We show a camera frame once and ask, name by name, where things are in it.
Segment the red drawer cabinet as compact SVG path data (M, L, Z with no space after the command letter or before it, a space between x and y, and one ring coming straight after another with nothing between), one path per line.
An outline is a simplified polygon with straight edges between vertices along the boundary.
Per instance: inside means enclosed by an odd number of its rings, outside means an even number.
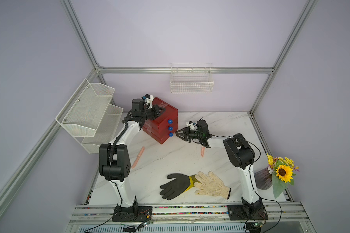
M155 97L153 104L164 107L165 112L155 120L147 120L143 126L143 131L155 139L158 143L163 144L167 139L172 137L178 130L178 109L163 100Z

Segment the pink knife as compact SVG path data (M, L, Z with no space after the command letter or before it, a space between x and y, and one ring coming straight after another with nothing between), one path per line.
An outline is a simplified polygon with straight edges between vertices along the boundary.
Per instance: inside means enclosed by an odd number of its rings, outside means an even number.
M202 148L201 148L201 157L202 157L202 158L204 157L204 153L205 153L205 147L202 147Z
M136 157L134 163L133 163L132 166L131 166L132 169L134 169L134 168L137 166L137 164L138 164L138 162L139 162L139 160L140 160L142 154L144 153L144 151L145 151L145 146L142 146L142 148L141 148L141 150L139 151L139 153L138 153L138 155L137 155L137 157Z

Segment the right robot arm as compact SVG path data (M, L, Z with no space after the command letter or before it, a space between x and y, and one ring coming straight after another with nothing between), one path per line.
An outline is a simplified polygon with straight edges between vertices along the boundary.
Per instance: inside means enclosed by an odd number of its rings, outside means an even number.
M252 144L242 134L212 135L206 121L201 119L197 123L188 122L185 128L176 131L176 136L187 142L196 140L205 148L225 148L230 162L239 169L241 174L243 205L251 209L258 209L263 205L262 198L256 193L256 184L253 181L255 152L251 147Z

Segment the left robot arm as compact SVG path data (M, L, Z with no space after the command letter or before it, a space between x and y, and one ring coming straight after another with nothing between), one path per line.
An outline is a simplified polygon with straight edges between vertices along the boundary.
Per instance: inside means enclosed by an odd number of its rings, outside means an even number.
M121 208L131 208L136 201L128 180L131 170L128 145L147 120L155 120L165 112L164 107L152 104L153 100L149 94L133 99L132 109L122 120L122 130L110 143L99 147L99 173L115 186Z

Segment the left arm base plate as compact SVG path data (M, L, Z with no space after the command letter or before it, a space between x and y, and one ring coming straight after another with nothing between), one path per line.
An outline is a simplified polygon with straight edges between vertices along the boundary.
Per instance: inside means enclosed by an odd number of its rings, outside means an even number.
M143 222L152 215L152 206L115 207L112 222Z

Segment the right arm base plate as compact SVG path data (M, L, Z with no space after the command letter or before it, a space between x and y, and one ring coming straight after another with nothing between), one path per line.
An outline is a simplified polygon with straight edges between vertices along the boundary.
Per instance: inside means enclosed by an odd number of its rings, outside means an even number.
M228 205L227 212L230 220L268 220L264 206L250 209L244 205Z

